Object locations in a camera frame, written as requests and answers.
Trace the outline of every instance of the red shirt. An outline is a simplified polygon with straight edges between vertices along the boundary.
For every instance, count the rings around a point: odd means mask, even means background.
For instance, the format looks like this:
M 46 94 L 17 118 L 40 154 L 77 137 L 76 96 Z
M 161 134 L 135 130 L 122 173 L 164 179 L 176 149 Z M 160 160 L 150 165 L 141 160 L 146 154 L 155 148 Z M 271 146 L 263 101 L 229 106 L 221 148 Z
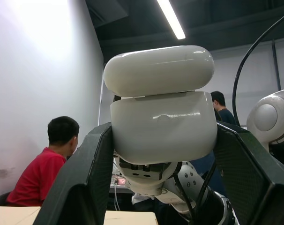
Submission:
M 15 189 L 7 197 L 11 206 L 41 206 L 65 158 L 45 148 L 24 170 Z

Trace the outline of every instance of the ceiling light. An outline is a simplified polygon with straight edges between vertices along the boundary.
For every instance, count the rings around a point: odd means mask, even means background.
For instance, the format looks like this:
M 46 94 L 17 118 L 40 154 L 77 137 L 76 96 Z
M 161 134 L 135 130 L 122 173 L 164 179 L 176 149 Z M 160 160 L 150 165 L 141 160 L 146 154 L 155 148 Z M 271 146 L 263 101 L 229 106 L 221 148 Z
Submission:
M 175 36 L 178 39 L 186 38 L 183 29 L 180 26 L 180 23 L 174 13 L 174 10 L 169 2 L 169 0 L 157 0 L 163 13 L 166 16 L 167 21 L 169 22 Z

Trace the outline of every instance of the desk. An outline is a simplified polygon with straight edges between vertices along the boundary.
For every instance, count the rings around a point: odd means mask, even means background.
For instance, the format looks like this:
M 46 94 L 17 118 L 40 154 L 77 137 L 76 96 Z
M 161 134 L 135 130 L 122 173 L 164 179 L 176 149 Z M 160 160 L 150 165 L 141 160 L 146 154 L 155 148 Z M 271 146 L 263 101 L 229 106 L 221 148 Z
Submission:
M 40 207 L 1 207 L 0 225 L 32 225 Z M 152 212 L 107 211 L 104 225 L 157 225 Z
M 121 194 L 133 194 L 133 192 L 130 189 L 122 185 L 117 185 L 116 191 L 117 193 L 121 193 Z M 110 193 L 115 193 L 113 184 L 110 185 Z

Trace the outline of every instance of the person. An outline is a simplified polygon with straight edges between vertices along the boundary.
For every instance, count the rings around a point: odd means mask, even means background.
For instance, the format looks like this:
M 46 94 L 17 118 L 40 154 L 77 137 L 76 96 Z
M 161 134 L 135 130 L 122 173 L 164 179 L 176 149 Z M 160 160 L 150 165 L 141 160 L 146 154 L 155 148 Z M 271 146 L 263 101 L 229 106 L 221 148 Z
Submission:
M 219 113 L 222 122 L 230 123 L 236 125 L 235 118 L 232 113 L 225 106 L 224 95 L 219 91 L 214 91 L 211 93 L 213 106 Z
M 14 190 L 7 197 L 7 206 L 41 206 L 52 184 L 78 145 L 78 123 L 67 116 L 48 124 L 49 146 L 44 148 L 24 170 Z

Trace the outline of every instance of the ceiling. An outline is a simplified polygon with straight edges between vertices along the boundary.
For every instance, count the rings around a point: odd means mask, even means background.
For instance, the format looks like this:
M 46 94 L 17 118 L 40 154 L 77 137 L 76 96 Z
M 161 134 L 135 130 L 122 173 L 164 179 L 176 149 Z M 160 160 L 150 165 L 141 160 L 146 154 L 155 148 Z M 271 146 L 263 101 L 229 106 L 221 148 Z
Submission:
M 284 0 L 170 0 L 186 38 L 178 40 L 156 0 L 86 0 L 105 62 L 174 45 L 215 50 L 253 43 L 284 15 Z M 284 37 L 284 23 L 266 40 Z

